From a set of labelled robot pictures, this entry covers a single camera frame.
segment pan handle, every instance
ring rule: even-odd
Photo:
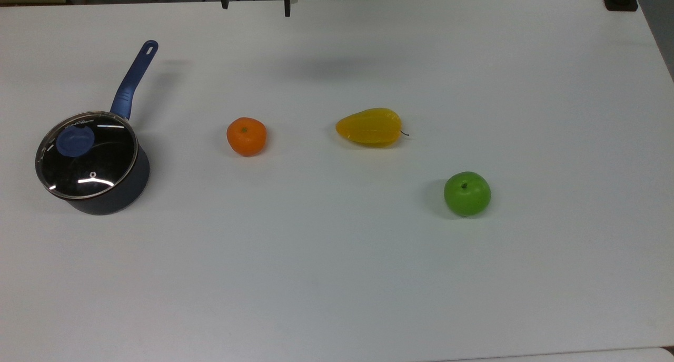
[[[147,67],[150,65],[154,54],[156,54],[159,45],[156,41],[147,41],[138,52],[138,55],[133,60],[133,64],[128,69],[124,80],[117,89],[115,100],[113,100],[113,107],[110,112],[120,115],[128,120],[131,116],[131,102],[133,100],[133,93],[135,88],[143,78]]]

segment lid rim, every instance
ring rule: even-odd
[[[103,191],[96,192],[94,194],[88,194],[86,196],[72,196],[70,194],[64,194],[58,191],[54,191],[52,189],[49,189],[48,183],[44,180],[44,175],[42,172],[42,166],[41,166],[41,161],[44,156],[44,151],[46,150],[46,145],[50,143],[51,141],[56,140],[56,134],[59,131],[62,131],[64,129],[64,126],[66,124],[69,124],[70,122],[73,122],[77,119],[82,119],[85,117],[88,117],[90,115],[100,115],[103,117],[108,117],[110,119],[118,120],[122,122],[125,125],[126,130],[130,133],[133,139],[133,157],[131,162],[128,164],[126,171],[122,176],[113,184],[113,186],[108,187],[104,189]],[[46,189],[50,194],[53,194],[53,196],[56,196],[60,199],[68,200],[68,201],[79,201],[79,200],[86,200],[86,199],[94,199],[95,197],[102,196],[103,194],[106,194],[107,192],[110,192],[111,190],[115,189],[123,180],[125,180],[128,177],[128,174],[131,172],[133,169],[133,166],[135,166],[136,160],[138,158],[138,138],[135,136],[135,132],[133,132],[133,128],[131,125],[128,123],[128,121],[120,116],[116,115],[111,112],[103,112],[102,110],[92,110],[89,112],[84,112],[76,115],[72,115],[71,117],[68,117],[68,119],[65,119],[58,123],[56,126],[52,127],[50,131],[47,132],[47,134],[44,136],[43,140],[40,142],[40,146],[38,148],[38,151],[35,155],[35,172],[37,173],[38,179],[40,179],[41,184],[43,185],[44,189]]]

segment orange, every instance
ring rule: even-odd
[[[241,117],[227,128],[227,142],[237,153],[251,157],[264,148],[267,142],[267,128],[256,119]]]
[[[375,107],[344,117],[337,122],[335,129],[349,141],[383,148],[398,139],[402,121],[394,111]]]

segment pot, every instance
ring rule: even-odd
[[[150,177],[150,163],[128,118],[135,88],[158,44],[147,41],[117,89],[110,112],[74,115],[44,136],[35,171],[48,192],[84,213],[115,213],[133,203]]]

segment apple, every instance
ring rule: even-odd
[[[450,177],[445,183],[445,202],[460,216],[473,216],[483,211],[491,200],[491,189],[480,175],[466,171]]]

